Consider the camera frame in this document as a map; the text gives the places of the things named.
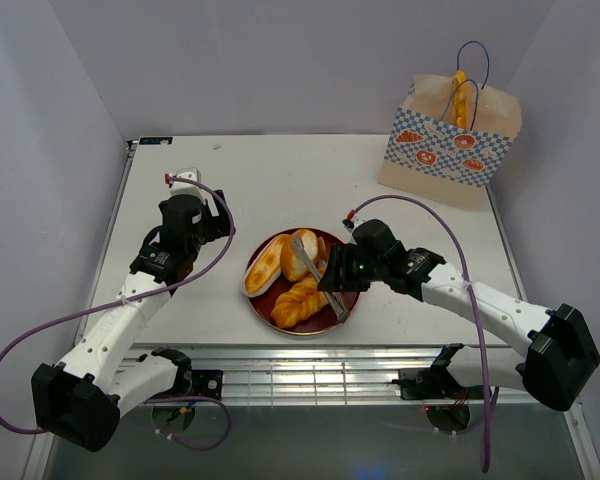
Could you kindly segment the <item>metal tongs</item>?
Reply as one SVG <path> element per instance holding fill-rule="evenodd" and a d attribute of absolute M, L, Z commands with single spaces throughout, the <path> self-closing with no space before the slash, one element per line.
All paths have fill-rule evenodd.
<path fill-rule="evenodd" d="M 314 277 L 316 282 L 320 283 L 320 281 L 323 279 L 323 275 L 319 273 L 318 268 L 311 261 L 311 258 L 309 257 L 304 248 L 304 243 L 300 235 L 294 233 L 291 236 L 291 248 L 294 255 L 304 263 L 309 273 Z M 324 294 L 330 306 L 334 310 L 337 322 L 340 324 L 344 324 L 350 316 L 350 310 L 346 306 L 342 295 L 339 292 L 331 293 L 326 291 L 324 291 Z"/>

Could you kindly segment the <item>orange toast slice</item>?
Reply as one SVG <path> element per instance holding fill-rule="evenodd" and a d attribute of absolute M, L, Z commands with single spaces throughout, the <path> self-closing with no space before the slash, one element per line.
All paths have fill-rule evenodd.
<path fill-rule="evenodd" d="M 467 76 L 463 70 L 458 70 L 453 77 L 454 88 L 452 97 L 452 118 L 456 127 L 467 127 Z"/>

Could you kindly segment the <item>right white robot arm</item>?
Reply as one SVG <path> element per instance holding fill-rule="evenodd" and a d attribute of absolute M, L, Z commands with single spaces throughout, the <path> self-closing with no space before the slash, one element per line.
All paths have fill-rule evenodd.
<path fill-rule="evenodd" d="M 563 304 L 551 310 L 470 283 L 442 256 L 405 248 L 378 219 L 345 225 L 351 241 L 331 246 L 320 291 L 364 292 L 382 282 L 398 294 L 450 311 L 512 348 L 512 354 L 487 362 L 491 385 L 524 390 L 556 411 L 571 408 L 600 364 L 578 309 Z"/>

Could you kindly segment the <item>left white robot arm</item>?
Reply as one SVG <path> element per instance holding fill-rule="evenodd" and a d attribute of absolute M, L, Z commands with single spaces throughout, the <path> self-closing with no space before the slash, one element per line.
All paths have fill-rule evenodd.
<path fill-rule="evenodd" d="M 162 222 L 143 240 L 116 297 L 82 341 L 31 379 L 39 427 L 88 451 L 102 449 L 120 420 L 156 395 L 185 397 L 192 387 L 190 358 L 158 348 L 125 371 L 119 366 L 152 317 L 193 270 L 201 247 L 233 229 L 224 196 L 211 209 L 197 185 L 174 188 L 159 203 Z"/>

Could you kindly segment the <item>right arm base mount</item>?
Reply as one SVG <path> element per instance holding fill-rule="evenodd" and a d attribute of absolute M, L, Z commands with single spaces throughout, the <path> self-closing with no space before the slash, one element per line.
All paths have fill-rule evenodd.
<path fill-rule="evenodd" d="M 482 419 L 472 419 L 469 401 L 482 400 L 481 386 L 461 386 L 449 373 L 435 369 L 400 369 L 391 380 L 402 400 L 424 402 L 424 412 L 434 429 L 449 435 L 468 433 Z"/>

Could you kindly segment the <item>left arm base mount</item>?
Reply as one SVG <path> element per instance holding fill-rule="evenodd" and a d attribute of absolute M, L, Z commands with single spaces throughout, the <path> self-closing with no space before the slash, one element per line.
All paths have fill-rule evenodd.
<path fill-rule="evenodd" d="M 180 397 L 200 396 L 220 401 L 222 398 L 223 372 L 221 370 L 193 370 L 184 379 L 185 385 L 180 389 L 171 389 L 154 396 L 154 399 L 172 399 Z M 151 418 L 158 429 L 173 433 L 187 430 L 198 414 L 205 408 L 212 410 L 217 405 L 208 400 L 188 400 L 180 404 L 152 403 Z"/>

